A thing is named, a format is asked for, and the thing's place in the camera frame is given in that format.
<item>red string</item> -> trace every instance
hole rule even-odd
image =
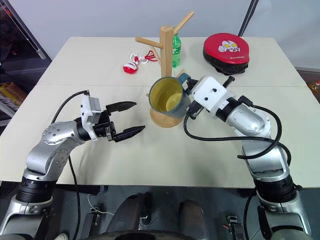
[[[145,59],[148,59],[148,60],[151,61],[151,62],[156,62],[156,61],[158,61],[157,58],[156,58],[156,56],[155,56],[155,54],[154,54],[154,52],[151,51],[151,50],[148,52],[147,55],[144,56],[144,58],[145,58]]]

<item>black cable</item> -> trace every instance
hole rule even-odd
[[[246,30],[246,28],[248,26],[248,23],[251,20],[251,17],[255,13],[256,6],[257,6],[258,2],[259,2],[259,0],[251,0],[249,8],[248,8],[248,10],[246,12],[246,15],[245,15],[244,19],[243,19],[240,31],[238,33],[239,37],[242,37],[242,35],[244,34],[244,32],[245,32],[245,30]]]
[[[69,102],[71,99],[73,99],[75,96],[78,96],[80,94],[84,94],[84,95],[89,95],[89,91],[88,90],[84,90],[84,91],[79,91],[76,92],[74,94],[72,94],[70,97],[68,97],[59,107],[59,109],[56,111],[51,124],[53,124],[56,120],[57,117],[59,115],[59,113],[61,112],[62,108],[67,104],[67,102]],[[77,203],[77,213],[78,213],[78,217],[77,217],[77,223],[76,223],[76,228],[75,228],[75,232],[74,232],[74,236],[73,236],[73,240],[77,239],[77,235],[78,235],[78,231],[79,231],[79,227],[80,227],[80,221],[81,221],[81,207],[80,207],[80,194],[79,194],[79,190],[78,190],[78,183],[77,183],[77,177],[75,174],[75,170],[74,167],[72,166],[72,162],[71,162],[71,157],[69,155],[69,165],[70,165],[70,169],[72,172],[72,176],[73,176],[73,181],[74,181],[74,188],[75,188],[75,193],[76,193],[76,203]]]
[[[80,94],[84,94],[84,95],[89,95],[89,91],[88,90],[84,90],[84,91],[78,91],[76,92],[75,94],[72,94],[70,97],[68,97],[62,104],[61,106],[59,107],[59,109],[56,111],[52,121],[51,121],[51,124],[53,124],[56,120],[57,120],[57,117],[59,115],[59,113],[61,112],[61,110],[63,109],[63,107],[67,104],[67,102],[69,102],[71,99],[73,99],[75,96],[78,96]]]
[[[261,156],[267,154],[268,152],[270,152],[276,145],[279,145],[286,152],[287,156],[290,156],[289,162],[291,162],[291,153],[290,153],[289,149],[285,145],[283,145],[282,143],[279,143],[279,139],[280,139],[281,133],[282,133],[282,126],[281,126],[280,119],[278,118],[278,116],[275,113],[273,113],[273,114],[276,116],[276,121],[278,119],[279,123],[280,123],[280,124],[277,124],[278,133],[277,133],[277,136],[276,136],[275,140],[270,139],[270,138],[266,138],[266,137],[259,137],[259,136],[227,136],[227,137],[200,137],[200,136],[195,136],[195,135],[192,135],[187,129],[187,121],[188,121],[188,118],[190,117],[189,114],[187,114],[184,117],[183,129],[184,129],[185,134],[188,135],[190,138],[196,139],[196,140],[200,140],[200,141],[220,142],[220,141],[257,140],[257,141],[264,141],[264,142],[271,143],[270,146],[267,147],[264,151],[262,151],[262,152],[260,152],[258,154],[255,154],[255,155],[251,155],[251,156],[238,155],[237,157],[239,159],[255,159],[255,158],[261,157]]]
[[[243,231],[244,231],[244,236],[246,240],[250,240],[248,235],[248,227],[247,227],[247,215],[248,215],[249,204],[251,202],[251,199],[255,195],[255,193],[256,193],[256,188],[252,189],[252,191],[250,192],[246,200],[244,212],[243,212]]]

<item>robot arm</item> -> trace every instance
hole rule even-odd
[[[116,133],[109,116],[136,105],[125,101],[107,105],[101,111],[98,98],[83,96],[81,117],[74,121],[55,122],[46,128],[40,142],[27,157],[26,168],[18,193],[12,197],[0,226],[0,235],[24,234],[44,239],[43,227],[48,219],[55,184],[66,165],[70,152],[85,141],[105,137],[119,142],[141,132],[145,126],[135,126]]]
[[[242,100],[248,100],[247,98],[234,99],[235,95],[226,89],[228,84],[234,81],[234,78],[231,78],[233,77],[229,77],[223,85],[211,76],[205,76],[198,82],[189,79],[187,84],[194,101],[188,108],[186,118],[190,116],[196,119],[205,108],[213,119],[219,118],[233,127],[239,137],[270,139],[270,119],[263,111],[251,110],[242,104]],[[271,144],[256,139],[241,141],[245,156],[259,154]],[[261,203],[258,215],[262,235],[271,239],[275,232],[283,229],[298,230],[311,235],[308,218],[290,176],[283,149],[276,145],[267,154],[245,159],[245,162]]]

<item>mug handle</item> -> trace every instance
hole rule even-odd
[[[190,80],[191,79],[191,77],[188,75],[188,74],[186,74],[185,72],[184,73],[182,73],[178,78],[177,78],[177,80],[179,81],[179,83],[182,85],[185,81],[187,81],[187,80]]]

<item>wooden stand base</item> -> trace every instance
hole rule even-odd
[[[162,128],[172,128],[177,126],[184,118],[173,118],[171,116],[164,115],[150,108],[150,117],[152,121]]]

